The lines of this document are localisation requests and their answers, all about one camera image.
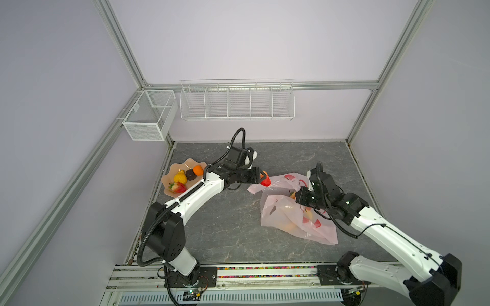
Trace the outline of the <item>dark purple plum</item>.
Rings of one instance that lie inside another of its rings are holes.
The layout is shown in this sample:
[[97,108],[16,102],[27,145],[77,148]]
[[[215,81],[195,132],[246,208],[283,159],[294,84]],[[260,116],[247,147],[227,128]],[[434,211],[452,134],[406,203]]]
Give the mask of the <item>dark purple plum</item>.
[[195,180],[197,178],[197,175],[196,173],[194,172],[193,169],[189,169],[185,172],[185,176],[187,178],[188,181],[192,181],[192,180]]

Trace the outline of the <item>small red strawberry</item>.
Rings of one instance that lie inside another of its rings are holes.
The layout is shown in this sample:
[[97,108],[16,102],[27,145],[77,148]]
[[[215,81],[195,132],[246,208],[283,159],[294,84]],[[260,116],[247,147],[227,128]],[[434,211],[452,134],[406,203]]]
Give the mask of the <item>small red strawberry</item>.
[[186,185],[180,182],[171,182],[168,188],[175,194],[181,194],[187,191]]

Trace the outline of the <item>orange fruit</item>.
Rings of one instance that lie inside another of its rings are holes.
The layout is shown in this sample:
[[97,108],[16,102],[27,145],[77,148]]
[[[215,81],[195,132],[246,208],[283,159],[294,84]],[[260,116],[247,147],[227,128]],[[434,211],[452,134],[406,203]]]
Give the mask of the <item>orange fruit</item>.
[[195,167],[193,167],[193,172],[197,177],[201,177],[204,175],[204,169],[200,164],[197,164]]

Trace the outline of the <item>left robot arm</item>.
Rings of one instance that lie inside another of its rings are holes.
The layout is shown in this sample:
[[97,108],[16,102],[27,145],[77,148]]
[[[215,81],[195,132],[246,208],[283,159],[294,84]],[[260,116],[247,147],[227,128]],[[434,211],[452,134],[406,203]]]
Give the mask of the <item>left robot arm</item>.
[[186,248],[187,222],[211,198],[234,184],[259,184],[267,177],[253,165],[256,151],[246,146],[246,130],[240,127],[225,153],[204,168],[193,187],[165,204],[155,202],[147,212],[137,251],[137,265],[162,263],[188,279],[196,278],[200,263]]

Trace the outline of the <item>large red strawberry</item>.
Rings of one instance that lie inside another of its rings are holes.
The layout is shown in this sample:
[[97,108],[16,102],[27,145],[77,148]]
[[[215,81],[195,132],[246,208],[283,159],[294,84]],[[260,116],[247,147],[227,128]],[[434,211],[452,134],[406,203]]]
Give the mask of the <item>large red strawberry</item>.
[[269,187],[271,185],[271,179],[267,172],[260,173],[260,184],[265,187]]

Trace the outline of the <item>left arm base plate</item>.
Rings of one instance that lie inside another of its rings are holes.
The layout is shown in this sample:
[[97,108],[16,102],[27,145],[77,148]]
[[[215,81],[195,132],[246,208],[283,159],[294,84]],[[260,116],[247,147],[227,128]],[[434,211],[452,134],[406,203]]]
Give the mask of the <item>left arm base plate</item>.
[[215,288],[218,280],[218,268],[216,266],[200,266],[194,269],[190,275],[182,275],[178,271],[170,271],[165,274],[170,288]]

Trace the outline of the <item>pink plastic bag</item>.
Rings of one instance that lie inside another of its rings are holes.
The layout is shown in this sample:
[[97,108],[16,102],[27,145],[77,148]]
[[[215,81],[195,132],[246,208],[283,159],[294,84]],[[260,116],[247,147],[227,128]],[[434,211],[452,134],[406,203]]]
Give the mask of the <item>pink plastic bag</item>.
[[308,187],[308,178],[287,173],[270,178],[270,185],[252,184],[248,191],[260,194],[260,225],[275,228],[297,238],[335,246],[338,234],[334,223],[309,207],[296,203],[296,192]]

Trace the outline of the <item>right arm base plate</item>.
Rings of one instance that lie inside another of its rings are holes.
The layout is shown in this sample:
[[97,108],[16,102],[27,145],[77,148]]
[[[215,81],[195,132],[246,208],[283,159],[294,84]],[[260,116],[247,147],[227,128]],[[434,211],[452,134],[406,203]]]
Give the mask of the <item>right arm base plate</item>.
[[334,285],[370,285],[371,282],[358,280],[346,268],[337,265],[317,265],[316,276],[322,286]]

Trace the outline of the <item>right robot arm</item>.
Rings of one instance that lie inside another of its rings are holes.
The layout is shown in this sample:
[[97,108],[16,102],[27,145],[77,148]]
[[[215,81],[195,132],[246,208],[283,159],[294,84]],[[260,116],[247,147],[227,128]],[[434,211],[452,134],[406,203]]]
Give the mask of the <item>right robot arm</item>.
[[462,262],[422,245],[382,217],[367,201],[346,193],[317,163],[296,193],[296,203],[333,222],[347,236],[366,236],[398,260],[393,266],[346,252],[327,276],[342,284],[377,284],[408,297],[414,305],[451,305],[462,283]]

